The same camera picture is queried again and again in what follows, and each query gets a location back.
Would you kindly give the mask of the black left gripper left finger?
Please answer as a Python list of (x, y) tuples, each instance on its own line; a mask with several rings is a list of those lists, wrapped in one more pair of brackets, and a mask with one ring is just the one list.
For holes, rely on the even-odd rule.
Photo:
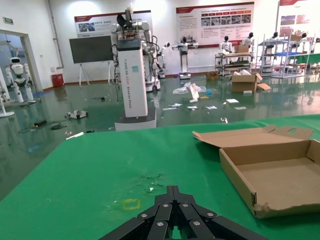
[(165, 239), (173, 216), (174, 186), (167, 186), (166, 193), (157, 195), (154, 205), (131, 218), (116, 229), (102, 236), (102, 240)]

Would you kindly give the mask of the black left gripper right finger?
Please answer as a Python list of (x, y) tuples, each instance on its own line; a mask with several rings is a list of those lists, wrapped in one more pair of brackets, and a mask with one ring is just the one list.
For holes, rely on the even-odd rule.
[(260, 235), (216, 212), (198, 205), (194, 197), (174, 186), (174, 221), (183, 239), (266, 240)]

